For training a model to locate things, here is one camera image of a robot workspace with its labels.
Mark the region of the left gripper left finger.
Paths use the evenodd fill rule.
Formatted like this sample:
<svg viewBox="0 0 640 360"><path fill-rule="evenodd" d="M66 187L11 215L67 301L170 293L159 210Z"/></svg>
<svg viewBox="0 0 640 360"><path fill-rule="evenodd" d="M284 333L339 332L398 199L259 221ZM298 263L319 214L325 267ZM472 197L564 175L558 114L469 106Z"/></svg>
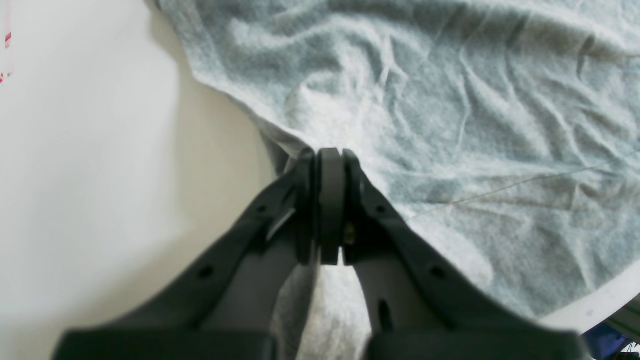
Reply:
<svg viewBox="0 0 640 360"><path fill-rule="evenodd" d="M122 317L69 330L53 359L278 360L270 326L279 293L316 260L316 169L314 151L302 151L176 280Z"/></svg>

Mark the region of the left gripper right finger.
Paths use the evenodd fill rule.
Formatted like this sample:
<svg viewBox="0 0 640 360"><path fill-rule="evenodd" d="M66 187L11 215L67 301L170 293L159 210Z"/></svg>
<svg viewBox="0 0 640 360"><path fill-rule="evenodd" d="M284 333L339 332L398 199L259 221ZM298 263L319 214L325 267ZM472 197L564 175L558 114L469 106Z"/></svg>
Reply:
<svg viewBox="0 0 640 360"><path fill-rule="evenodd" d="M343 152L346 236L372 334L366 360L585 360L573 331L525 320L483 294L417 235Z"/></svg>

